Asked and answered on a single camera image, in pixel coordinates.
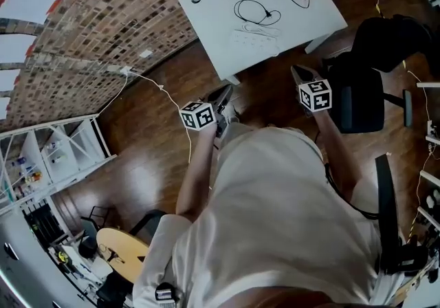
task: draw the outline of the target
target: white cube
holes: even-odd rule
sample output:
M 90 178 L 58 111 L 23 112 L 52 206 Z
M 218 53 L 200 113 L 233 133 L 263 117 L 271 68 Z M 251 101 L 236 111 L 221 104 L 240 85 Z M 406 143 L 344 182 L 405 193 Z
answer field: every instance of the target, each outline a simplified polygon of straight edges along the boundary
M 196 131 L 216 122 L 212 105 L 207 102 L 189 102 L 179 110 L 179 114 L 184 126 Z
M 311 112 L 331 108 L 331 88 L 328 80 L 315 80 L 299 85 L 301 104 Z

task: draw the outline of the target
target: person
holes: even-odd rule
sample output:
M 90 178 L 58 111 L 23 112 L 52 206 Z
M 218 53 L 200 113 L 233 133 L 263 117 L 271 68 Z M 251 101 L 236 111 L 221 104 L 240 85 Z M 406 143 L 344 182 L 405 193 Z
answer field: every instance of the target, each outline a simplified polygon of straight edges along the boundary
M 199 132 L 176 214 L 161 218 L 134 285 L 135 308 L 159 307 L 161 283 L 175 288 L 177 307 L 188 308 L 389 301 L 398 284 L 380 284 L 377 224 L 350 205 L 377 212 L 377 188 L 362 176 L 329 114 L 313 116 L 339 194 L 320 149 L 301 131 L 253 129 L 234 117 L 210 192 L 216 126 Z

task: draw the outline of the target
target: desk leg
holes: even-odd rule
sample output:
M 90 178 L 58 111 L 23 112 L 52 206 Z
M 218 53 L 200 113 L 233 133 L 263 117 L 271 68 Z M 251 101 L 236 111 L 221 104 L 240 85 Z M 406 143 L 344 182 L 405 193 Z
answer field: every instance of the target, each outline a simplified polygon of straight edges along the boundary
M 239 85 L 240 81 L 234 74 L 231 77 L 226 78 L 226 80 L 229 80 L 233 85 Z
M 322 43 L 325 42 L 327 38 L 329 38 L 334 32 L 330 34 L 325 34 L 324 36 L 320 36 L 319 38 L 316 38 L 308 44 L 308 46 L 305 47 L 305 53 L 310 54 L 312 51 L 314 51 L 318 46 L 320 46 Z

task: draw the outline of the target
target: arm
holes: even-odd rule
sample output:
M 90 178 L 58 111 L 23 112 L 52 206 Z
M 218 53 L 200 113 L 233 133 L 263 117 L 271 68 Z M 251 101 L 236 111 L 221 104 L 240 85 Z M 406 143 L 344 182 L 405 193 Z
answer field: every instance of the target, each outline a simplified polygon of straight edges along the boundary
M 199 132 L 199 139 L 177 198 L 176 214 L 194 222 L 205 208 L 209 195 L 212 148 L 217 124 Z
M 346 201 L 350 202 L 353 189 L 362 178 L 358 162 L 348 149 L 342 135 L 327 111 L 314 113 L 324 141 L 333 179 Z

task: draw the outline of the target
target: brick wall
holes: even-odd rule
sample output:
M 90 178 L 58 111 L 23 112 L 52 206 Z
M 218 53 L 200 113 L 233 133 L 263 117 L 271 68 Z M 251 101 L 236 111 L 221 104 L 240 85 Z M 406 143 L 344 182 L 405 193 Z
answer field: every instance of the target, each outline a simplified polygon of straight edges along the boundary
M 121 66 L 146 71 L 196 38 L 177 0 L 63 0 L 45 25 L 0 19 L 0 33 L 38 36 L 25 64 L 0 65 L 22 68 L 1 94 L 11 97 L 2 131 L 97 112 L 122 87 Z

